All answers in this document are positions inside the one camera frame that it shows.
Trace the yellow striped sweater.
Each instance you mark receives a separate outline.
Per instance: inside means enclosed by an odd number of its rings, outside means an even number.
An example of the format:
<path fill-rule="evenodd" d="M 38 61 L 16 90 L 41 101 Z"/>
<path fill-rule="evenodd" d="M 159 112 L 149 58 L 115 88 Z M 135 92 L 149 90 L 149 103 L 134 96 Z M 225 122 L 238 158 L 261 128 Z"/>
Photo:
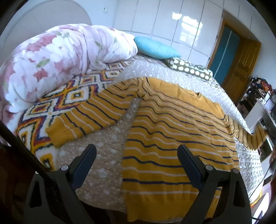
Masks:
<path fill-rule="evenodd" d="M 118 122 L 134 98 L 141 102 L 127 134 L 122 189 L 130 222 L 183 217 L 198 191 L 177 158 L 184 144 L 204 164 L 221 171 L 239 166 L 235 142 L 258 149 L 266 131 L 250 134 L 200 93 L 156 78 L 133 78 L 109 86 L 47 128 L 55 147 Z"/>

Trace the beige dotted quilt bedspread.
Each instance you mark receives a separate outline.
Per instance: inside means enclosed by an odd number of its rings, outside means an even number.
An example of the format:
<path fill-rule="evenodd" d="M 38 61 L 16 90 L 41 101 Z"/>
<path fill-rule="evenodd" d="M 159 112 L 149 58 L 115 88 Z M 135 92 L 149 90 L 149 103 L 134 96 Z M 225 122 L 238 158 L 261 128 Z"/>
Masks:
<path fill-rule="evenodd" d="M 240 112 L 215 79 L 204 81 L 190 74 L 171 70 L 157 60 L 141 57 L 130 61 L 129 65 L 111 83 L 116 84 L 129 78 L 145 76 L 159 78 L 178 84 L 185 89 L 200 92 L 211 101 L 219 103 L 226 114 L 246 126 Z M 71 162 L 89 143 L 96 145 L 95 163 L 82 187 L 76 191 L 79 199 L 86 204 L 101 209 L 125 212 L 124 196 L 121 191 L 121 161 L 127 133 L 138 106 L 139 100 L 136 99 L 132 102 L 130 110 L 117 124 L 65 143 L 59 149 L 57 166 Z M 250 201 L 253 202 L 262 193 L 264 175 L 259 154 L 257 151 L 247 150 L 239 141 L 236 145 L 241 175 L 251 197 Z"/>

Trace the geometric patterned fleece blanket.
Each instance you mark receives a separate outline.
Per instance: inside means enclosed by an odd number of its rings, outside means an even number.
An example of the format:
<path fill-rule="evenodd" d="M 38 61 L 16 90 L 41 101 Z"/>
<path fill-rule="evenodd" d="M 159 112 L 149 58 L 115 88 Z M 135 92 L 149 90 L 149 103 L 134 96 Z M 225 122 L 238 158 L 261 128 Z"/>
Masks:
<path fill-rule="evenodd" d="M 56 170 L 58 150 L 51 143 L 46 129 L 57 116 L 105 89 L 134 60 L 132 57 L 129 60 L 110 63 L 101 71 L 76 75 L 66 84 L 37 100 L 21 116 L 17 135 L 47 169 Z"/>

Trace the cluttered shelf unit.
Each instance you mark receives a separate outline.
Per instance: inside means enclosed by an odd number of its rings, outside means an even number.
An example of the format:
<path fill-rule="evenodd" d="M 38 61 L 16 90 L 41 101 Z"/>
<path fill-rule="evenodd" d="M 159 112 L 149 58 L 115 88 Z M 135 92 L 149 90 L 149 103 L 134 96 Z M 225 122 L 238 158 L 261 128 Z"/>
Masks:
<path fill-rule="evenodd" d="M 265 113 L 275 107 L 275 89 L 263 78 L 253 77 L 249 86 L 238 103 L 238 110 L 243 116 L 251 133 Z"/>

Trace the pink floral duvet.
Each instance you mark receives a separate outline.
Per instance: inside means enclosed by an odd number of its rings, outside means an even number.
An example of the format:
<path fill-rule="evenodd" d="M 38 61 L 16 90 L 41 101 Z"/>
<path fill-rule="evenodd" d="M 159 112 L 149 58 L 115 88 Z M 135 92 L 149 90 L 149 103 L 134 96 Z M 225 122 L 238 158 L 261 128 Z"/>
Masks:
<path fill-rule="evenodd" d="M 132 34 L 102 25 L 67 24 L 38 34 L 1 65 L 1 121 L 13 128 L 17 113 L 73 76 L 104 70 L 136 54 Z"/>

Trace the brown wooden door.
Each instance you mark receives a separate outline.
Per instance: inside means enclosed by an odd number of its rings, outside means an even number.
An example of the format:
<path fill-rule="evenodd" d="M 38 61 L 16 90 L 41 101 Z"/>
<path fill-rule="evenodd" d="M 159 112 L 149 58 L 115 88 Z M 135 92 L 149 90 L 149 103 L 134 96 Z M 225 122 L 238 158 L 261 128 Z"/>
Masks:
<path fill-rule="evenodd" d="M 222 19 L 208 68 L 235 105 L 246 93 L 261 46 L 239 20 Z"/>

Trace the green white dotted pillow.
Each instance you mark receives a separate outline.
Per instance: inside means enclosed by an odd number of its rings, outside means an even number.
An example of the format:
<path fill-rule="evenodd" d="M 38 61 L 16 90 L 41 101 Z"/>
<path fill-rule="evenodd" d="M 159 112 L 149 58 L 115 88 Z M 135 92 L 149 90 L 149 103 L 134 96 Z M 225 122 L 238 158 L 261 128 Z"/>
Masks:
<path fill-rule="evenodd" d="M 163 59 L 163 62 L 172 70 L 184 72 L 206 81 L 210 81 L 213 78 L 213 72 L 208 68 L 202 65 L 192 64 L 189 61 L 183 60 L 179 57 Z"/>

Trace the teal pillow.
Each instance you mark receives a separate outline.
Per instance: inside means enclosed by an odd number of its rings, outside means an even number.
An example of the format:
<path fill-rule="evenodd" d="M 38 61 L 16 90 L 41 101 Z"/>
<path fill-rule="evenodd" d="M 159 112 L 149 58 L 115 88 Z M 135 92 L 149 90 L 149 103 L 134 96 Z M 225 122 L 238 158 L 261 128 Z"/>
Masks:
<path fill-rule="evenodd" d="M 171 46 L 148 37 L 136 36 L 134 42 L 137 45 L 139 52 L 152 58 L 167 59 L 181 56 L 179 52 Z"/>

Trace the white glossy wardrobe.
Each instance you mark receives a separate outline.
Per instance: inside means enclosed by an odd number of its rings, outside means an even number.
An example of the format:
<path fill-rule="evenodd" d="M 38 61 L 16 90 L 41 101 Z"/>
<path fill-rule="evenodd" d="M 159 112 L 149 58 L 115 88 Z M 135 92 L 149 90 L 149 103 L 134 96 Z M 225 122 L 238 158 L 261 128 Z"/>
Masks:
<path fill-rule="evenodd" d="M 118 1 L 113 27 L 176 49 L 183 59 L 207 65 L 215 46 L 224 1 Z"/>

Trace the white headboard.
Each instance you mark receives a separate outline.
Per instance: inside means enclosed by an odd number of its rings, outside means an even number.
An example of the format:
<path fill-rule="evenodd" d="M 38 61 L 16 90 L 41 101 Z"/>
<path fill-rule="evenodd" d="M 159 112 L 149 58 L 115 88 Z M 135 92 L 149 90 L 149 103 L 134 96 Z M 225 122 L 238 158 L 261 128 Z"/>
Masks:
<path fill-rule="evenodd" d="M 75 23 L 92 24 L 86 10 L 75 1 L 31 1 L 25 4 L 1 34 L 1 63 L 27 39 L 52 27 Z"/>

